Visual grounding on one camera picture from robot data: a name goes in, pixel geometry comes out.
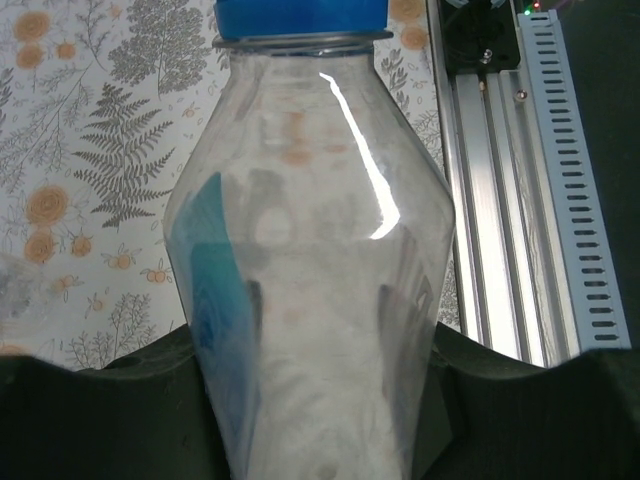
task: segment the clear plastic bottle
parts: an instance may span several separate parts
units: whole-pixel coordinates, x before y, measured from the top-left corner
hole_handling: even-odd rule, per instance
[[[409,479],[454,216],[374,71],[387,0],[216,9],[231,78],[164,228],[233,478]]]

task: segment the floral wallpaper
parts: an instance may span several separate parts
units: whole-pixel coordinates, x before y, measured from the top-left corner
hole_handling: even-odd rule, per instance
[[[184,322],[161,223],[228,78],[212,3],[0,0],[0,249],[54,297],[28,335],[0,323],[0,354],[101,368]],[[378,71],[441,164],[425,2],[389,16]]]

